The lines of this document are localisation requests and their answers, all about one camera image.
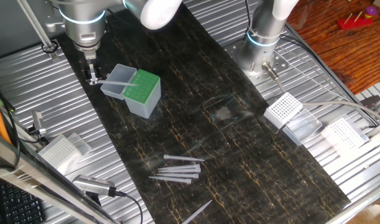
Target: wooden surface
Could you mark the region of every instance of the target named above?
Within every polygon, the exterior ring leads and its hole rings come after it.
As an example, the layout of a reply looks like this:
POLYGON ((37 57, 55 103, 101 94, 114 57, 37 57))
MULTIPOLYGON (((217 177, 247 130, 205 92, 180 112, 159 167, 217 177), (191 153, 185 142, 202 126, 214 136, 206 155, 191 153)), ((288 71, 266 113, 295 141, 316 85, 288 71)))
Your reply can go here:
POLYGON ((347 224, 380 224, 380 205, 370 205, 360 211, 347 224))
POLYGON ((336 20, 357 16, 372 0, 300 0, 289 24, 354 93, 380 82, 380 16, 371 26, 340 30, 336 20))

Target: keyboard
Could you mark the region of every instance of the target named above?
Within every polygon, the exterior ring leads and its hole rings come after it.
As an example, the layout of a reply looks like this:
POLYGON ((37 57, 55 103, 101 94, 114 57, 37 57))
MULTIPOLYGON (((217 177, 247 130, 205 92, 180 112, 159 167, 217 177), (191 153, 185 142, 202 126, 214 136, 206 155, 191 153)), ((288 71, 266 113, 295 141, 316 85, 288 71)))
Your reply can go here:
POLYGON ((3 180, 0 180, 2 215, 7 224, 41 224, 45 221, 42 201, 3 180))

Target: marble tabletop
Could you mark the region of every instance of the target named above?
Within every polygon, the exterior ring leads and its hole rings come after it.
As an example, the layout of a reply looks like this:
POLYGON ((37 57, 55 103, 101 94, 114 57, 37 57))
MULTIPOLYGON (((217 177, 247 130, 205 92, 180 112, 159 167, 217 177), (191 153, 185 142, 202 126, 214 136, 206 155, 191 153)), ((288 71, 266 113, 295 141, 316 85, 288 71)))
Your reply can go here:
POLYGON ((304 147, 276 134, 267 103, 226 52, 182 5, 174 20, 149 31, 128 12, 110 17, 97 51, 101 74, 117 63, 161 78, 149 119, 89 86, 72 41, 58 38, 156 224, 182 223, 209 200, 194 223, 325 223, 350 201, 304 147), (192 184, 148 176, 206 159, 192 184))

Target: red toy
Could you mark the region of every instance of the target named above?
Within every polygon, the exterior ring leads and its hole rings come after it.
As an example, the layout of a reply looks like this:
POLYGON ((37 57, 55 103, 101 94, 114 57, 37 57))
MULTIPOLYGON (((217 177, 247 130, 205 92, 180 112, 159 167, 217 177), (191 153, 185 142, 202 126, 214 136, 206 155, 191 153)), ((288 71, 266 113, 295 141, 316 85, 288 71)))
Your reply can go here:
POLYGON ((346 22, 347 19, 339 19, 338 21, 336 21, 336 23, 339 25, 340 29, 342 30, 347 30, 347 29, 352 29, 352 28, 356 28, 356 27, 362 27, 362 26, 367 26, 367 25, 371 25, 372 24, 372 19, 367 19, 367 18, 358 18, 357 21, 356 20, 356 17, 351 17, 347 23, 346 22))
POLYGON ((372 19, 370 19, 372 16, 376 15, 378 11, 373 6, 369 6, 366 8, 364 17, 360 18, 360 15, 362 12, 358 14, 357 17, 349 17, 347 19, 339 19, 336 21, 336 23, 339 25, 340 29, 347 30, 352 29, 356 27, 362 27, 372 24, 372 19))

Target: clear plastic box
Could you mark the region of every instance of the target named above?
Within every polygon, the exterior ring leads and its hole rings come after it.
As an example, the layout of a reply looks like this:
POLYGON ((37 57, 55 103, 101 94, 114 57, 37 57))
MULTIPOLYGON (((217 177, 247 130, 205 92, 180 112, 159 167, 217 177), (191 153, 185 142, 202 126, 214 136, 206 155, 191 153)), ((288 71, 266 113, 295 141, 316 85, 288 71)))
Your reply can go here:
MULTIPOLYGON (((117 64, 115 65, 114 70, 109 74, 109 77, 106 81, 111 82, 129 82, 129 80, 136 74, 137 69, 128 67, 125 65, 117 64)), ((101 86, 101 91, 107 96, 123 100, 123 93, 127 86, 123 85, 112 85, 112 84, 103 84, 101 86)))
POLYGON ((39 155, 64 175, 90 151, 91 147, 77 133, 73 133, 68 138, 62 134, 57 136, 39 155))
POLYGON ((82 157, 82 153, 62 134, 44 147, 39 155, 63 175, 82 157))
POLYGON ((91 151, 91 147, 77 133, 72 133, 67 139, 80 151, 82 156, 91 151))
POLYGON ((283 131, 296 145, 301 146, 312 134, 320 129, 321 126, 322 123, 315 118, 309 110, 304 109, 283 128, 283 131))

